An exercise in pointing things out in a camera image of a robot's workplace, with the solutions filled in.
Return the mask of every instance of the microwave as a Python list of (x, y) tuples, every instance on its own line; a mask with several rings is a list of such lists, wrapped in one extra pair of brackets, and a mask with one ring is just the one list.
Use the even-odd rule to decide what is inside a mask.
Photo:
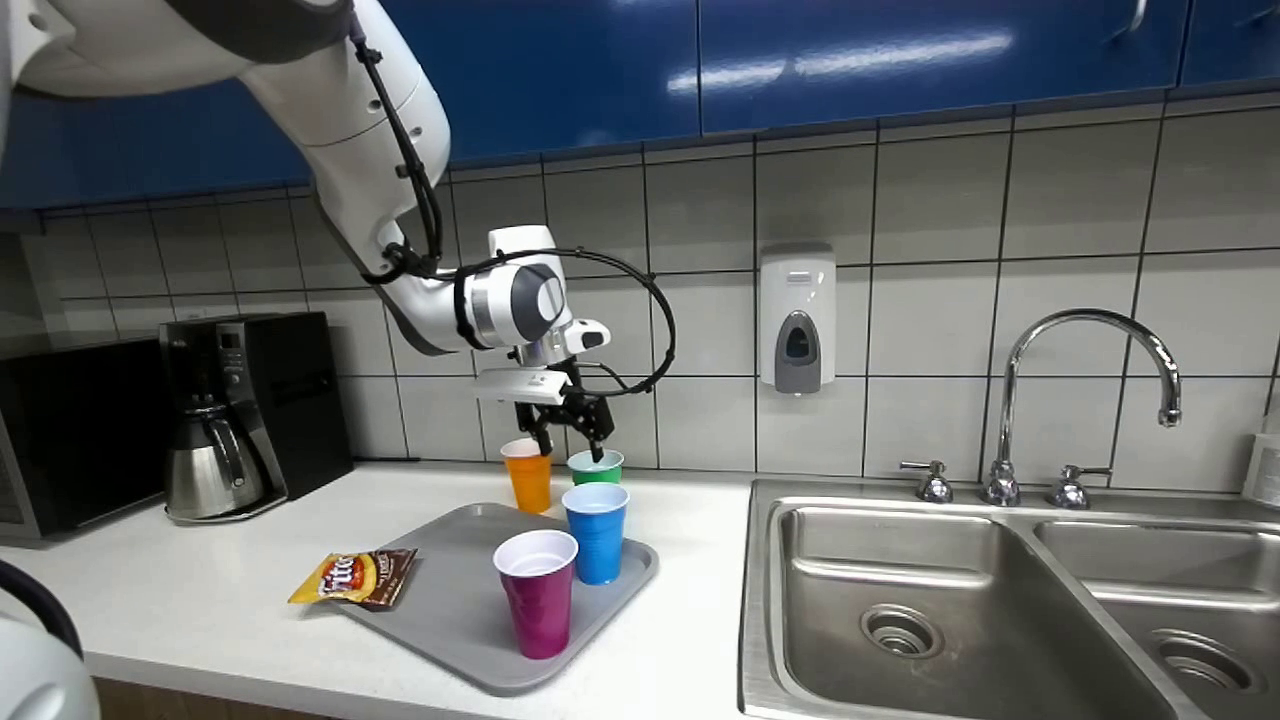
[(46, 544), (165, 498), (155, 342), (0, 360), (0, 540)]

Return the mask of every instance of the sink basin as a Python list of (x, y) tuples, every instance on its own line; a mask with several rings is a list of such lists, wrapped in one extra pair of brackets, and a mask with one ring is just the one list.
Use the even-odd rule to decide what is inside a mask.
[(1096, 519), (1052, 519), (1034, 534), (1209, 718), (1275, 718), (1275, 534)]
[(747, 718), (1200, 718), (1030, 524), (752, 494)]

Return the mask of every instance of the tray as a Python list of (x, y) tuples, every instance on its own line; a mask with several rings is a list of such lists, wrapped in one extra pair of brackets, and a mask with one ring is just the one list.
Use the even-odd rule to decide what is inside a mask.
[(336, 604), (336, 614), (370, 631), (443, 663), (459, 680), (521, 695), (561, 676), (606, 619), (656, 575), (656, 554), (627, 540), (624, 573), (610, 584), (573, 584), (569, 650), (550, 660), (528, 660), (517, 650), (506, 598), (492, 573), (492, 550), (528, 530), (564, 530), (504, 506), (462, 506), (388, 550), (419, 550), (419, 568), (393, 614)]

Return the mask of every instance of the snack bag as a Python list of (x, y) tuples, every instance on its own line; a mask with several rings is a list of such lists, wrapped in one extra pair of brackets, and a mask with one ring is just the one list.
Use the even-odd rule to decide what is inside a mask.
[(286, 604), (393, 607), (417, 573), (417, 550), (333, 554), (286, 598)]

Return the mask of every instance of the white countertop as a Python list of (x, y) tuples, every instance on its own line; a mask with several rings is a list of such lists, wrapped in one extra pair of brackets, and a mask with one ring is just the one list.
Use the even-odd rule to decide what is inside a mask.
[(736, 713), (747, 485), (627, 479), (627, 538), (660, 575), (528, 695), (488, 695), (286, 592), (323, 554), (381, 550), (459, 506), (506, 506), (492, 467), (366, 466), (247, 524), (170, 530), (142, 508), (53, 550), (0, 550), (71, 614), (102, 680), (317, 718), (696, 718)]

